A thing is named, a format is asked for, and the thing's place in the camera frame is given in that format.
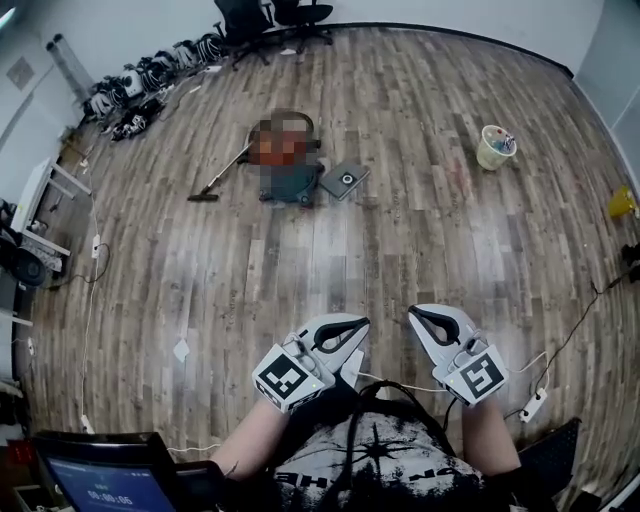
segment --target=person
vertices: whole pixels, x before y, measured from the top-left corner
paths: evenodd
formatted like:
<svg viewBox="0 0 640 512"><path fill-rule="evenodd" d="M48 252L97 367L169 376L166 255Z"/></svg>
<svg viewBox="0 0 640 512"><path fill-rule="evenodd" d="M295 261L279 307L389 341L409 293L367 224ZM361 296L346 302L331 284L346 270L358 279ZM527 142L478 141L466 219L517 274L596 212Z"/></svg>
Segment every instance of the person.
<svg viewBox="0 0 640 512"><path fill-rule="evenodd" d="M376 398L385 386L400 401ZM401 385L334 388L282 414L264 397L213 454L221 510L556 510L493 397L462 414L464 461Z"/></svg>

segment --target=monitor screen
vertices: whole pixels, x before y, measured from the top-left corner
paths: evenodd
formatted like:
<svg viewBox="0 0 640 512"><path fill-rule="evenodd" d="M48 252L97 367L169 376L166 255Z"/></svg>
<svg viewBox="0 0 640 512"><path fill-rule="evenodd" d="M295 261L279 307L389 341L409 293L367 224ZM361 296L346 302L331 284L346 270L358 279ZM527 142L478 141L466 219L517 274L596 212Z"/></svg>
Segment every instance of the monitor screen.
<svg viewBox="0 0 640 512"><path fill-rule="evenodd" d="M78 512L175 512L147 468L97 466L52 458L49 466Z"/></svg>

